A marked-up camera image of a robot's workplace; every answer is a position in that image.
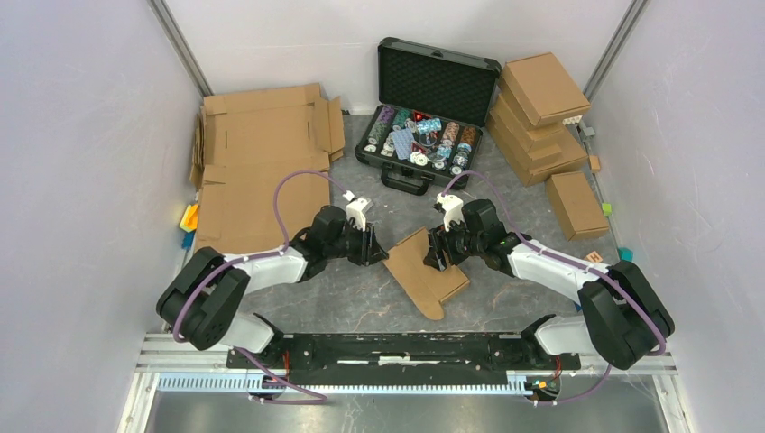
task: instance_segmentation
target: case handle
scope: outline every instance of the case handle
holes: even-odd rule
[[[394,179],[388,176],[388,172],[392,166],[390,164],[384,164],[382,166],[382,171],[380,172],[380,180],[382,180],[382,184],[385,185],[388,188],[397,189],[399,191],[407,192],[409,194],[413,194],[415,196],[423,196],[426,192],[428,192],[428,187],[430,186],[430,179],[423,179],[422,185],[418,185],[416,183],[410,183],[405,180],[399,180]]]

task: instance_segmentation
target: black briefcase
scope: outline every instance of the black briefcase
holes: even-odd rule
[[[377,63],[382,105],[355,147],[356,159],[381,168],[385,186],[418,196],[469,170],[502,65],[396,38],[380,42]]]

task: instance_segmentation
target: robotic arm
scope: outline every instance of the robotic arm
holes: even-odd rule
[[[675,331],[669,313],[634,263],[589,263],[549,250],[527,235],[523,235],[524,243],[505,230],[488,199],[463,204],[456,196],[439,195],[436,209],[444,213],[444,224],[429,230],[426,265],[443,271],[449,264],[479,256],[490,269],[535,281],[581,305],[582,316],[544,317],[524,331],[533,333],[547,355],[599,354],[614,367],[627,370],[656,346],[648,325],[591,270],[618,281],[665,338]],[[545,255],[546,250],[584,269]]]
[[[244,295],[275,284],[307,281],[324,271],[330,259],[347,258],[368,266],[388,258],[377,243],[374,227],[366,222],[364,212],[371,205],[368,198],[357,198],[345,211],[323,207],[311,227],[300,230],[286,250],[272,250],[261,254],[262,258],[248,260],[250,255],[223,255],[210,247],[200,248],[160,297],[157,313],[175,323],[199,284],[224,263],[235,262],[210,282],[209,286],[215,286],[212,291],[193,300],[180,332],[198,350],[220,343],[262,352],[274,331],[259,316],[238,310]]]

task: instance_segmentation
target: gray tabletop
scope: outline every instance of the gray tabletop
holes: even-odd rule
[[[373,200],[367,216],[375,224],[382,247],[391,248],[420,227],[440,224],[442,215],[432,205],[442,189],[431,186],[426,195],[415,197],[384,187],[380,169],[363,165],[353,151],[372,117],[344,118],[345,156],[332,163],[330,175],[357,196]],[[524,233],[575,257],[597,251],[606,263],[618,260],[611,232],[598,239],[568,242],[552,212],[544,184],[523,187],[489,134],[484,134],[472,170],[482,172],[497,186]],[[594,185],[589,171],[584,170]],[[331,194],[333,204],[345,206],[336,189]],[[490,198],[496,203],[489,187],[478,179],[470,179],[467,187],[455,194],[465,201]],[[347,260],[330,262],[310,281],[250,294],[244,298],[242,308],[263,315],[284,332],[321,333],[513,331],[549,313],[576,314],[571,300],[539,284],[491,271],[479,258],[468,259],[460,268],[470,285],[444,305],[446,315],[439,321],[427,319],[417,310],[382,263],[360,268]]]

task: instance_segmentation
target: white poker chip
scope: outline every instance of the white poker chip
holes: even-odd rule
[[[423,155],[420,152],[416,152],[412,154],[412,162],[414,162],[416,165],[419,165],[420,167],[425,167],[428,165],[428,157]]]

